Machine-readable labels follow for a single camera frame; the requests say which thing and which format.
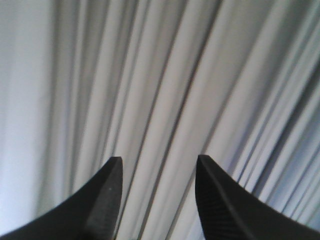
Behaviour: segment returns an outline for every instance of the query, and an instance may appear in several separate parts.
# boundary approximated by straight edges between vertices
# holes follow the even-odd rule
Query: white curtain
[[[0,1],[0,234],[124,163],[117,240],[202,240],[208,154],[320,230],[320,1]]]

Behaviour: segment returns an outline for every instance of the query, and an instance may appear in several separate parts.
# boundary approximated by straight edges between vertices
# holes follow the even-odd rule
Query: curtain fold
[[[320,2],[0,1],[0,234],[123,158],[117,240],[203,240],[198,154],[320,230]]]

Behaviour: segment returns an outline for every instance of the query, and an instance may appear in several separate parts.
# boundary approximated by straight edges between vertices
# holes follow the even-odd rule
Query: pointed black object
[[[244,190],[207,155],[197,160],[195,198],[206,240],[320,240],[320,233]]]
[[[121,157],[109,161],[66,201],[0,240],[111,240],[123,181]]]

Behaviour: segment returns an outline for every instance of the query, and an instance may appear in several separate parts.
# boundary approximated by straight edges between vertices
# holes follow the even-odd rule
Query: white fabric
[[[320,230],[320,2],[0,1],[0,234],[124,161],[117,240],[203,240],[198,154]]]

